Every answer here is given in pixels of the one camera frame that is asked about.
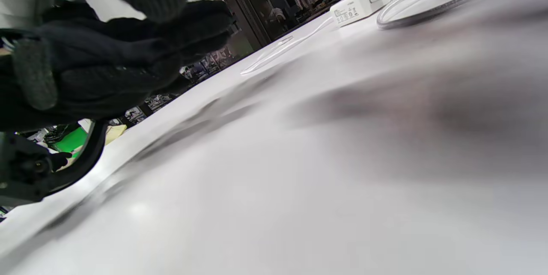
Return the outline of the person's right hand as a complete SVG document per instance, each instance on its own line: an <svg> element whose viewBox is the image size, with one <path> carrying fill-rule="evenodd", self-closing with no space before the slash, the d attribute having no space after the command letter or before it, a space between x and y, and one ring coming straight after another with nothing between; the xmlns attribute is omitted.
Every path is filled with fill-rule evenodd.
<svg viewBox="0 0 548 275"><path fill-rule="evenodd" d="M1 0L1 131L111 120L223 48L221 0Z"/></svg>

